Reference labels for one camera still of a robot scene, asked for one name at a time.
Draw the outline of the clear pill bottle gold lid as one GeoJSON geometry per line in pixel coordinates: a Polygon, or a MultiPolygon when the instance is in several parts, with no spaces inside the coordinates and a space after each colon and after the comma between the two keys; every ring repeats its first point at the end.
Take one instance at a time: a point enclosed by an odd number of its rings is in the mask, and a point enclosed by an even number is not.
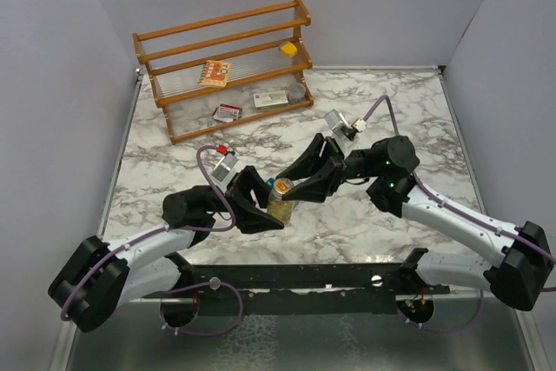
{"type": "Polygon", "coordinates": [[[293,187],[293,182],[287,178],[275,179],[268,197],[267,213],[284,224],[291,220],[294,202],[285,201],[283,196],[293,187]]]}

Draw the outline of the teal pill organizer box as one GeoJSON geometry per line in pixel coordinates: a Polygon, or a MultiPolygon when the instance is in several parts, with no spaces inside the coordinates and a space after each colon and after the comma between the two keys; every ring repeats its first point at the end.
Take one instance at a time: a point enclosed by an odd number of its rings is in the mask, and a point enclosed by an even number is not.
{"type": "Polygon", "coordinates": [[[269,178],[266,181],[266,184],[268,185],[268,190],[272,191],[274,189],[274,186],[275,186],[275,179],[274,178],[269,178]]]}

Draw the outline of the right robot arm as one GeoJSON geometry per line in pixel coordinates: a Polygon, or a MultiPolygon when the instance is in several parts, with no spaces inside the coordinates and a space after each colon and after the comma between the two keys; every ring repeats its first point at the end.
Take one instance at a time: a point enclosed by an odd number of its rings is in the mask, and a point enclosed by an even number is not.
{"type": "Polygon", "coordinates": [[[367,195],[379,211],[418,222],[473,251],[470,256],[417,253],[399,273],[406,292],[456,285],[486,290],[510,308],[532,310],[555,265],[544,229],[533,222],[516,226],[459,205],[417,178],[419,163],[406,136],[344,153],[334,138],[318,134],[279,176],[296,183],[284,200],[318,203],[345,182],[369,179],[367,195]]]}

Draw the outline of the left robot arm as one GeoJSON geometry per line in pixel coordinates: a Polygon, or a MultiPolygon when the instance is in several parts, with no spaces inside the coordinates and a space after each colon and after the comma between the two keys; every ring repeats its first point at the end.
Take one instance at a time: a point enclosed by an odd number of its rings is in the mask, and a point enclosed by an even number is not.
{"type": "Polygon", "coordinates": [[[83,240],[48,288],[63,321],[84,333],[99,328],[123,304],[144,295],[189,292],[192,276],[176,252],[219,232],[214,216],[230,215],[231,225],[245,235],[283,229],[266,213],[271,187],[247,166],[232,175],[225,188],[196,185],[167,195],[160,226],[128,238],[105,242],[83,240]]]}

